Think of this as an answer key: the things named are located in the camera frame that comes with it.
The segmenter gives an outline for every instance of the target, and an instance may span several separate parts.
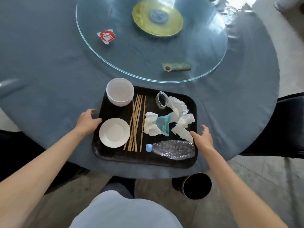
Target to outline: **light blue shirt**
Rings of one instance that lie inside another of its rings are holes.
[[[182,228],[161,205],[146,199],[127,199],[114,190],[99,194],[74,218],[70,228]]]

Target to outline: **right hand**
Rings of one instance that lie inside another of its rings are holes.
[[[199,135],[194,131],[191,131],[190,134],[193,137],[196,146],[202,152],[207,152],[208,150],[214,149],[213,140],[209,132],[209,128],[207,126],[202,125],[202,129],[203,129],[202,135]]]

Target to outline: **gray floor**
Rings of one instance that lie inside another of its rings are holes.
[[[281,15],[274,9],[274,1],[257,0],[253,10],[267,27],[278,54],[280,96],[304,92],[304,15],[297,9]],[[1,110],[0,129],[18,130]],[[289,227],[304,227],[304,160],[237,156],[228,163]],[[212,180],[212,189],[204,199],[187,199],[171,187],[169,179],[138,179],[136,197],[163,205],[185,228],[237,227],[212,173],[206,173]],[[44,196],[23,227],[69,227],[109,178],[91,171]]]

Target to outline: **black chair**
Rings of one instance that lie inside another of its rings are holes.
[[[0,182],[45,151],[23,132],[0,130]],[[87,174],[89,170],[66,162],[45,194],[51,193],[69,181]]]
[[[304,158],[304,92],[279,98],[266,128],[240,155]]]

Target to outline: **white plate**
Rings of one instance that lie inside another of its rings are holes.
[[[130,137],[128,123],[120,118],[106,120],[100,127],[99,138],[101,142],[110,148],[124,145]]]

